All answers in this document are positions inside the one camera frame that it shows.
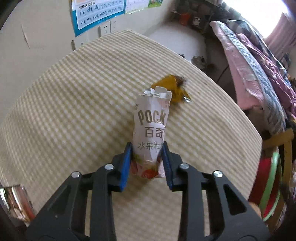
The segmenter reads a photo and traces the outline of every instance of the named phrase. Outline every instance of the silver screw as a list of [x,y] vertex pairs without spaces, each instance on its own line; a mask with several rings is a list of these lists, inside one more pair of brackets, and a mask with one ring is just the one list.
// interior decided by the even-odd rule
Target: silver screw
[[105,165],[106,170],[112,170],[113,168],[114,168],[114,166],[112,164],[106,164]]
[[222,177],[223,176],[223,173],[221,171],[214,171],[214,175],[216,177]]
[[80,176],[80,173],[79,172],[73,172],[72,174],[71,174],[71,177],[73,177],[73,178],[77,178],[77,177],[79,177]]
[[180,164],[180,168],[181,169],[188,169],[189,168],[189,165],[187,163],[181,163]]

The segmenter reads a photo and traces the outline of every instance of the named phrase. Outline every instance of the table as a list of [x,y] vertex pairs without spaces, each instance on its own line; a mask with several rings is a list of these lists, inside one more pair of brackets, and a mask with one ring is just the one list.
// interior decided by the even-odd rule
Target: table
[[[23,184],[40,210],[71,172],[93,172],[123,152],[138,94],[168,74],[187,78],[192,98],[170,106],[170,151],[200,171],[221,170],[247,198],[262,143],[251,122],[193,64],[132,31],[70,53],[18,99],[0,127],[0,182]],[[113,194],[113,210],[119,241],[176,240],[181,193],[164,178],[130,175],[126,190]]]

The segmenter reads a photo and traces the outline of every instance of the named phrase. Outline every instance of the pink curtain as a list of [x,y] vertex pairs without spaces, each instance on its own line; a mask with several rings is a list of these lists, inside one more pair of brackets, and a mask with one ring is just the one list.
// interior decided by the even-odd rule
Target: pink curtain
[[285,53],[289,53],[296,44],[296,24],[293,18],[283,13],[272,33],[264,41],[278,60]]

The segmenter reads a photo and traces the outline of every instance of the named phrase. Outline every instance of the floor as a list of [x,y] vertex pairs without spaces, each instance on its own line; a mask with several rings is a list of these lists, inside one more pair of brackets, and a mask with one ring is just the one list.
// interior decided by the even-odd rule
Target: floor
[[148,37],[175,53],[184,54],[188,61],[194,55],[206,57],[205,41],[201,33],[178,22],[168,22]]

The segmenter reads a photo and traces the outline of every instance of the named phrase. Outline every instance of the poster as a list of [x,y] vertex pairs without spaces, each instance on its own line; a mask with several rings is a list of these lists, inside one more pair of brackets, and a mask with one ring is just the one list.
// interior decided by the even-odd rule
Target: poster
[[125,11],[126,0],[72,0],[75,36]]
[[149,0],[148,8],[160,7],[163,0]]
[[126,0],[126,14],[148,8],[149,0]]

